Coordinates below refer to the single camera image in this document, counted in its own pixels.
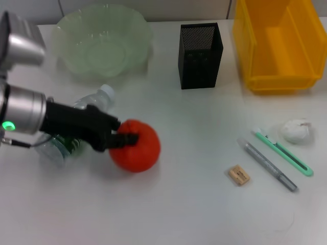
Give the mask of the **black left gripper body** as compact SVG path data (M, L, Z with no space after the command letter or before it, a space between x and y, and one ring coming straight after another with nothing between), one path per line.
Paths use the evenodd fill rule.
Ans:
M47 102L43 131L50 135L72 137L87 142L95 151L121 147L121 137L113 135L120 122L93 105L86 109Z

